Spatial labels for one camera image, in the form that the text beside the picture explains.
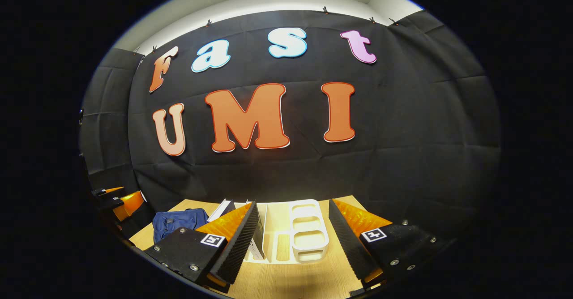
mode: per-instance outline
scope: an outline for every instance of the pink letter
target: pink letter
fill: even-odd
[[[358,60],[368,64],[376,62],[376,56],[366,52],[366,47],[364,46],[364,44],[370,44],[370,39],[360,36],[360,33],[355,30],[344,32],[340,34],[340,37],[348,39],[350,50]]]

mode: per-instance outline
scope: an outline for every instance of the peach letter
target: peach letter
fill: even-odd
[[[335,81],[322,85],[321,89],[328,96],[328,131],[324,140],[340,142],[354,138],[354,129],[350,128],[350,95],[354,87]]]
[[[163,84],[163,77],[161,74],[166,74],[167,70],[169,69],[169,64],[171,64],[171,57],[176,56],[179,48],[175,46],[174,48],[170,49],[167,53],[163,54],[160,58],[158,58],[154,65],[155,70],[153,71],[153,79],[151,81],[151,86],[149,88],[149,93],[159,89],[161,84]]]
[[[185,151],[185,132],[183,131],[183,120],[181,113],[184,110],[182,103],[174,104],[169,108],[169,114],[173,117],[173,128],[175,129],[175,143],[172,144],[167,139],[165,131],[165,110],[153,112],[153,121],[155,121],[155,130],[157,131],[157,140],[161,149],[171,156],[179,156]]]
[[[286,87],[278,83],[263,84],[252,94],[247,111],[243,111],[229,90],[209,93],[205,103],[211,106],[215,152],[231,152],[235,143],[229,140],[227,127],[243,149],[249,148],[254,127],[258,124],[258,138],[254,145],[259,149],[284,148],[291,141],[282,129],[281,99]]]

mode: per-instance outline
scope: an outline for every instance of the blue bag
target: blue bag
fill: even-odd
[[[204,209],[187,209],[180,212],[157,212],[153,218],[153,242],[157,243],[171,232],[182,227],[195,230],[207,223]]]

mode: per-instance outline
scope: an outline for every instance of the white organizer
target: white organizer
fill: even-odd
[[[328,247],[328,233],[319,202],[291,201],[291,246],[299,263],[322,260]]]

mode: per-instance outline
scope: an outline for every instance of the wooden table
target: wooden table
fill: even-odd
[[[364,209],[354,196],[337,199]],[[243,262],[229,293],[222,294],[236,299],[345,299],[350,297],[350,291],[360,289],[362,283],[354,275],[328,219],[328,200],[319,201],[319,205],[330,238],[327,255],[323,260],[295,265]],[[216,203],[184,200],[170,211],[201,208],[207,215],[211,215],[217,206]],[[150,223],[129,240],[141,250],[152,246],[152,224]]]

